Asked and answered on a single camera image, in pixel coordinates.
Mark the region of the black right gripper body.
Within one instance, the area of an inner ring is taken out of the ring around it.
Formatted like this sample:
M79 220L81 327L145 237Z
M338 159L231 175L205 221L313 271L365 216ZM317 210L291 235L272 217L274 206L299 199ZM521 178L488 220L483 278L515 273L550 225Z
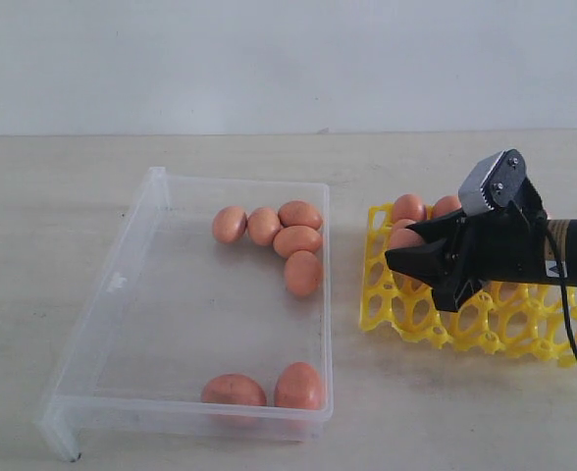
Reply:
M489 282L545 282L546 226L545 209L513 202L467 219L448 253L453 267L433 287L435 307L456 312Z

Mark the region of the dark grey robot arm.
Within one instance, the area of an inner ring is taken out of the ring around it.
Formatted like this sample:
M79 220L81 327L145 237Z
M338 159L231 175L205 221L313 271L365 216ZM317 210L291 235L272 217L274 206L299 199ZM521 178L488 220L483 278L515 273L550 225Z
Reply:
M461 208L411 230L422 244L388 250L388 267L429 286L440 311L458 311L489 282L577 287L577 219L549 218L528 180L504 205Z

